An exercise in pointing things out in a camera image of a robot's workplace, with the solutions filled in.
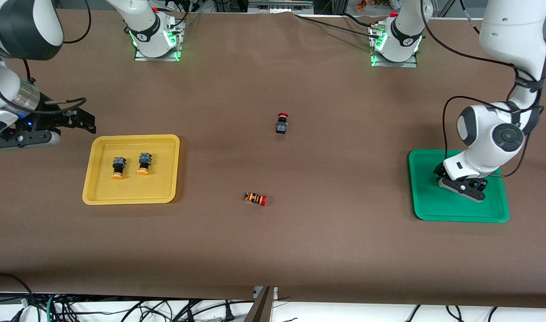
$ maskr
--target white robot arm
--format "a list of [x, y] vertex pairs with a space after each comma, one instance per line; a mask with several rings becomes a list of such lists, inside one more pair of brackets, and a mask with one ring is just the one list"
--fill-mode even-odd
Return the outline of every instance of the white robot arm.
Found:
[[484, 200], [484, 178], [512, 159], [536, 127], [546, 76], [545, 18], [546, 0], [488, 2], [480, 45], [490, 56], [516, 67], [515, 90], [503, 102], [463, 110], [457, 130], [468, 148], [435, 169], [442, 187], [476, 202]]
[[[154, 13], [147, 0], [107, 0], [123, 16], [134, 45], [146, 57], [175, 47], [175, 18]], [[60, 110], [29, 80], [6, 67], [3, 58], [51, 59], [64, 42], [51, 0], [0, 0], [0, 149], [55, 145], [58, 127], [96, 132], [94, 116], [74, 106]], [[81, 105], [85, 98], [79, 98]]]
[[389, 61], [395, 63], [407, 61], [418, 49], [418, 44], [422, 40], [424, 30], [422, 16], [428, 21], [432, 17], [432, 12], [433, 6], [430, 0], [424, 0], [422, 10], [420, 0], [406, 1], [398, 16], [379, 22], [380, 25], [385, 25], [385, 34], [375, 49]]

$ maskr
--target green led light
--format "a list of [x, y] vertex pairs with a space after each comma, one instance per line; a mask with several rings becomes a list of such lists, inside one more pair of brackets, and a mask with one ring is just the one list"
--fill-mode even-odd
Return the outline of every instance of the green led light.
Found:
[[173, 47], [175, 45], [175, 38], [170, 39], [171, 33], [164, 33], [164, 37], [166, 38], [167, 45]]
[[414, 53], [418, 51], [418, 46], [420, 45], [420, 41], [422, 41], [422, 36], [420, 36], [418, 40], [416, 41], [416, 47], [414, 47]]
[[134, 47], [138, 48], [138, 45], [136, 45], [136, 39], [134, 39], [134, 35], [130, 33], [130, 38], [132, 38], [132, 43], [134, 44]]
[[384, 47], [384, 43], [386, 42], [386, 33], [382, 33], [382, 36], [379, 37], [379, 40], [376, 43], [376, 49], [378, 51], [381, 51]]

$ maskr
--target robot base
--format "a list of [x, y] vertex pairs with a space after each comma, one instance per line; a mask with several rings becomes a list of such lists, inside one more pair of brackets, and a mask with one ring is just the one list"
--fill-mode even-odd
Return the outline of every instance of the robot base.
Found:
[[181, 23], [179, 23], [179, 25], [175, 27], [175, 30], [177, 31], [177, 34], [171, 36], [170, 40], [175, 41], [176, 45], [174, 48], [171, 48], [170, 51], [168, 51], [165, 55], [162, 55], [160, 57], [147, 57], [143, 55], [142, 53], [140, 53], [138, 49], [136, 49], [136, 53], [134, 54], [134, 60], [135, 61], [179, 61], [181, 59], [181, 47], [183, 44], [185, 21], [182, 21]]
[[[374, 24], [372, 27], [369, 27], [369, 34], [378, 35], [380, 37], [383, 37], [384, 27], [382, 25], [382, 21], [379, 21], [378, 24]], [[416, 68], [416, 54], [412, 54], [412, 56], [407, 61], [402, 61], [400, 63], [396, 63], [394, 61], [390, 61], [386, 59], [379, 51], [376, 50], [376, 46], [379, 45], [379, 41], [382, 41], [381, 39], [373, 39], [371, 38], [369, 42], [369, 47], [371, 47], [371, 65], [372, 66], [381, 66], [381, 67], [408, 67], [408, 68]]]
[[[449, 151], [448, 156], [459, 152]], [[439, 186], [433, 171], [443, 159], [443, 150], [417, 149], [409, 154], [410, 184], [418, 218], [456, 222], [506, 222], [510, 218], [501, 178], [490, 178], [483, 191], [484, 201], [474, 202]]]

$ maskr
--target power cord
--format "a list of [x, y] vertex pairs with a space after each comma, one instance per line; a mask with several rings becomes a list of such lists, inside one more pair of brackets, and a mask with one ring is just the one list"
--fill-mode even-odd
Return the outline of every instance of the power cord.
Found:
[[455, 318], [458, 322], [464, 322], [464, 320], [462, 320], [462, 312], [460, 311], [460, 308], [457, 305], [455, 305], [455, 308], [456, 308], [456, 311], [458, 312], [458, 316], [454, 315], [451, 312], [449, 305], [446, 306], [446, 311], [448, 312], [448, 314], [450, 314], [450, 316]]
[[203, 310], [199, 310], [197, 311], [196, 313], [192, 314], [191, 316], [189, 316], [187, 319], [183, 320], [183, 322], [193, 322], [193, 317], [198, 315], [198, 314], [201, 314], [205, 311], [208, 311], [208, 310], [212, 310], [214, 308], [218, 308], [220, 306], [225, 306], [225, 305], [231, 305], [231, 304], [240, 304], [240, 303], [253, 303], [254, 301], [233, 301], [233, 302], [225, 302], [225, 303], [221, 303], [221, 304], [217, 304], [217, 305], [214, 305], [214, 306], [210, 306], [209, 308], [205, 308]]
[[336, 28], [336, 29], [341, 29], [341, 30], [344, 30], [344, 31], [348, 31], [350, 33], [354, 33], [354, 34], [359, 34], [359, 35], [364, 35], [364, 36], [367, 36], [369, 38], [379, 38], [377, 35], [371, 35], [371, 34], [367, 34], [367, 33], [361, 33], [360, 31], [356, 31], [356, 30], [352, 30], [352, 29], [347, 29], [347, 28], [344, 28], [344, 27], [340, 27], [340, 26], [336, 26], [336, 25], [332, 25], [332, 24], [328, 24], [326, 22], [323, 22], [323, 21], [319, 21], [319, 20], [314, 20], [314, 19], [311, 19], [311, 18], [308, 18], [308, 17], [303, 17], [303, 16], [298, 16], [298, 15], [295, 15], [296, 17], [299, 17], [301, 19], [304, 19], [304, 20], [308, 20], [308, 21], [312, 21], [316, 24], [321, 24], [321, 25], [325, 25], [325, 26], [328, 26], [328, 27], [333, 27], [333, 28]]
[[351, 15], [349, 13], [344, 12], [344, 13], [341, 14], [341, 16], [349, 17], [354, 22], [356, 22], [357, 24], [359, 24], [359, 25], [361, 25], [363, 27], [369, 27], [369, 28], [371, 27], [371, 24], [365, 24], [363, 21], [358, 20], [357, 18], [355, 18], [355, 16], [353, 16], [353, 15]]
[[468, 14], [468, 11], [466, 10], [466, 6], [464, 4], [464, 0], [460, 0], [460, 6], [462, 7], [462, 11], [466, 15], [466, 18], [468, 18], [468, 21], [470, 22], [470, 25], [472, 25], [472, 28], [476, 31], [477, 34], [480, 34], [480, 31], [476, 27], [476, 24], [474, 24], [474, 21], [472, 20], [472, 17]]
[[416, 315], [416, 311], [418, 311], [419, 308], [420, 308], [420, 304], [414, 307], [414, 309], [412, 310], [412, 313], [410, 314], [406, 322], [412, 322], [412, 319]]
[[185, 12], [185, 14], [183, 14], [183, 17], [182, 17], [179, 21], [177, 21], [177, 22], [176, 22], [175, 24], [173, 24], [173, 25], [170, 25], [169, 27], [170, 27], [170, 28], [173, 28], [173, 27], [175, 27], [175, 26], [179, 26], [179, 24], [181, 24], [181, 23], [185, 20], [185, 18], [188, 16], [188, 13], [189, 13], [189, 12]]
[[17, 314], [15, 314], [15, 316], [13, 316], [13, 318], [10, 320], [10, 322], [20, 322], [21, 320], [21, 315], [22, 315], [22, 312], [24, 311], [24, 308], [22, 308], [21, 310], [19, 310], [19, 312], [17, 312]]
[[67, 104], [67, 103], [72, 103], [72, 102], [78, 102], [77, 104], [74, 104], [73, 106], [69, 106], [68, 108], [64, 108], [62, 110], [29, 110], [28, 108], [25, 108], [23, 106], [20, 106], [18, 104], [15, 104], [14, 102], [8, 100], [6, 97], [4, 97], [4, 95], [2, 94], [1, 91], [0, 91], [0, 98], [5, 103], [9, 104], [9, 106], [11, 106], [13, 108], [16, 108], [17, 110], [21, 110], [23, 112], [27, 112], [27, 113], [31, 113], [31, 114], [63, 114], [64, 112], [66, 112], [68, 110], [75, 110], [76, 108], [80, 107], [82, 104], [84, 104], [86, 102], [85, 97], [79, 97], [79, 98], [76, 98], [74, 100], [60, 101], [59, 104]]
[[488, 322], [492, 322], [492, 315], [494, 315], [494, 312], [496, 312], [496, 310], [498, 309], [497, 306], [494, 306], [491, 310], [490, 310], [490, 314], [488, 314]]
[[235, 316], [233, 313], [231, 313], [231, 305], [228, 300], [226, 300], [226, 318], [225, 322], [231, 322], [235, 320]]
[[85, 33], [81, 35], [80, 38], [76, 40], [65, 41], [64, 43], [77, 43], [81, 41], [82, 39], [86, 38], [86, 36], [90, 32], [90, 28], [92, 27], [92, 13], [90, 12], [90, 5], [88, 4], [88, 0], [83, 0], [83, 1], [84, 1], [84, 4], [86, 5], [86, 10], [88, 11], [88, 27], [86, 28]]

